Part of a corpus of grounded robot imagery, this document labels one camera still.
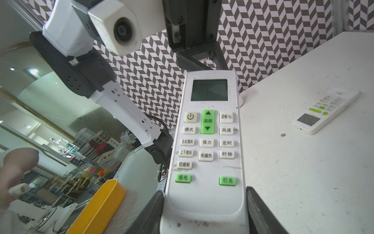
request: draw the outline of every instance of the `person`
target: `person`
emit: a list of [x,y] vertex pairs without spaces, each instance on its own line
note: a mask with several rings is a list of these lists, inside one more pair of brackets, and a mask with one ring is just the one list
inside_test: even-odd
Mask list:
[[9,208],[17,197],[9,194],[9,188],[21,183],[25,172],[39,162],[39,151],[33,148],[6,150],[0,154],[0,210]]

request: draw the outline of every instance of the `white table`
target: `white table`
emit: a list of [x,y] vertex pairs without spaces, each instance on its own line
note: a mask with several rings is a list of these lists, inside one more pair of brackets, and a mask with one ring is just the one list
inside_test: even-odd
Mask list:
[[[335,87],[362,93],[315,135],[294,129]],[[374,33],[343,32],[242,95],[246,184],[288,232],[374,233]]]

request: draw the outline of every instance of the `remote control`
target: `remote control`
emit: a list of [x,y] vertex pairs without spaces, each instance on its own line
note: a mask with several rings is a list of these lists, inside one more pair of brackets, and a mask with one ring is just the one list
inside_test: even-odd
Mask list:
[[354,102],[359,94],[360,92],[356,90],[336,89],[322,96],[292,123],[296,128],[313,135]]
[[237,81],[233,71],[187,74],[160,234],[249,233]]

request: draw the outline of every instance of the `power button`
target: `power button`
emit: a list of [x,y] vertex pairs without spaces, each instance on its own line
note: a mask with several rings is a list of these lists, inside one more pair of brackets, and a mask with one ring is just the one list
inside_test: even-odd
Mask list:
[[197,122],[197,112],[186,112],[184,116],[185,123],[196,123]]

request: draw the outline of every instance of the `light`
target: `light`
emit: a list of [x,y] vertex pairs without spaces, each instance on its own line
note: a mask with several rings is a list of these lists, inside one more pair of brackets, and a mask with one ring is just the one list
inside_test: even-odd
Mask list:
[[36,75],[38,74],[38,69],[30,69],[30,73]]

